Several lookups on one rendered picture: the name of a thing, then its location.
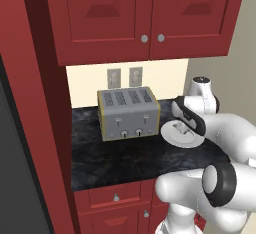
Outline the red drawer front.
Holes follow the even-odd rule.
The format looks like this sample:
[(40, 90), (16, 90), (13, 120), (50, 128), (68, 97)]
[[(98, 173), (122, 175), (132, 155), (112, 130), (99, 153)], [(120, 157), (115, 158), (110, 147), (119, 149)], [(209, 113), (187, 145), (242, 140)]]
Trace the red drawer front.
[[(74, 196), (78, 211), (84, 213), (97, 208), (138, 201), (140, 199), (140, 190), (140, 182), (131, 182), (76, 191)], [(114, 194), (118, 194), (120, 198), (118, 202), (113, 201)]]
[(161, 204), (155, 192), (155, 182), (155, 179), (143, 180), (140, 191), (140, 199), (143, 202), (150, 202), (153, 206)]

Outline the black oven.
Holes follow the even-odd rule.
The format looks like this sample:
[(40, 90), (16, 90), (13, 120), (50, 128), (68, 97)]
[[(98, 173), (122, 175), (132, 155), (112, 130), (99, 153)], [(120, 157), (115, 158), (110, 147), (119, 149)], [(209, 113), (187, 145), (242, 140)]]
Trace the black oven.
[(55, 234), (1, 56), (0, 234)]

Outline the red tall oven cabinet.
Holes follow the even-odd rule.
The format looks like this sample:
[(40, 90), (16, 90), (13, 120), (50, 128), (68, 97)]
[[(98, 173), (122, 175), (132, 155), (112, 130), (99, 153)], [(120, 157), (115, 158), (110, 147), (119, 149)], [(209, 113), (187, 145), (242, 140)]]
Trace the red tall oven cabinet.
[(79, 234), (71, 191), (71, 105), (47, 0), (0, 0), (0, 55), (56, 234)]

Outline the red upper cupboard door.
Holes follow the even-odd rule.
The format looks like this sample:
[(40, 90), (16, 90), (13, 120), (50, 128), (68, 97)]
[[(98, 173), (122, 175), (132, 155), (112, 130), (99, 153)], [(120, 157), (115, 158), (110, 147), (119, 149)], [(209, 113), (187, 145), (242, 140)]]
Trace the red upper cupboard door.
[[(150, 58), (228, 54), (242, 0), (153, 0)], [(158, 42), (158, 34), (165, 40)]]
[[(149, 58), (152, 0), (48, 0), (60, 66)], [(147, 35), (143, 43), (141, 36)]]

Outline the grey wall outlet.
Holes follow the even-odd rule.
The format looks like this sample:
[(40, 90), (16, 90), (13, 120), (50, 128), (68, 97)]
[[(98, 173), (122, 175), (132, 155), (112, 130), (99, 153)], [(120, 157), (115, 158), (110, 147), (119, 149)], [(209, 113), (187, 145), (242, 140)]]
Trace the grey wall outlet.
[(129, 86), (140, 87), (142, 85), (142, 67), (132, 67), (129, 69)]
[(121, 87), (121, 70), (108, 69), (107, 70), (107, 84), (109, 89)]

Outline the grey four-slot toaster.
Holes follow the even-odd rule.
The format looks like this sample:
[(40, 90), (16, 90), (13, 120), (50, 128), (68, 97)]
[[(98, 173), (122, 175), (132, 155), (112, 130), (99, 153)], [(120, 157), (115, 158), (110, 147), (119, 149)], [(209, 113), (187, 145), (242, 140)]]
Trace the grey four-slot toaster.
[(99, 90), (97, 101), (103, 141), (159, 133), (161, 107), (148, 86)]

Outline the red cupboard door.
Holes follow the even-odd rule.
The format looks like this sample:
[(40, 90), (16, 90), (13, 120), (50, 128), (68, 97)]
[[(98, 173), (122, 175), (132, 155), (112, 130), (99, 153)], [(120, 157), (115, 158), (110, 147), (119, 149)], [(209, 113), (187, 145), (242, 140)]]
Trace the red cupboard door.
[[(228, 54), (242, 0), (153, 0), (150, 58)], [(165, 40), (158, 42), (158, 34)]]
[[(148, 234), (149, 203), (80, 214), (81, 234)], [(149, 217), (144, 218), (144, 210)]]
[[(60, 66), (149, 58), (152, 0), (48, 0)], [(141, 36), (147, 35), (143, 43)]]
[(149, 234), (155, 234), (156, 228), (165, 219), (168, 213), (168, 207), (168, 204), (156, 205), (152, 207), (149, 224)]

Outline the white plate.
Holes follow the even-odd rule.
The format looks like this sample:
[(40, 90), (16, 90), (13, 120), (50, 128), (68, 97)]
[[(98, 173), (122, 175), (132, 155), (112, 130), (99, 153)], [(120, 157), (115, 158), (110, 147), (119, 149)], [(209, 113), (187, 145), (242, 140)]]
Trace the white plate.
[(173, 127), (178, 121), (179, 120), (171, 120), (161, 127), (161, 135), (166, 142), (179, 148), (195, 148), (204, 142), (205, 138), (196, 134), (192, 129), (191, 135), (178, 135)]

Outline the red lower cupboard door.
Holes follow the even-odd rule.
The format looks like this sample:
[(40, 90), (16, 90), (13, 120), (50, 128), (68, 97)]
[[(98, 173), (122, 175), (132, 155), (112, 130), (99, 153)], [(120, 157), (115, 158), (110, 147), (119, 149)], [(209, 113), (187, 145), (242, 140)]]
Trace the red lower cupboard door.
[(165, 219), (168, 213), (168, 207), (168, 204), (156, 205), (152, 207), (149, 224), (149, 234), (155, 234), (156, 228)]
[[(81, 234), (148, 234), (149, 203), (80, 214)], [(144, 210), (149, 217), (144, 218)]]

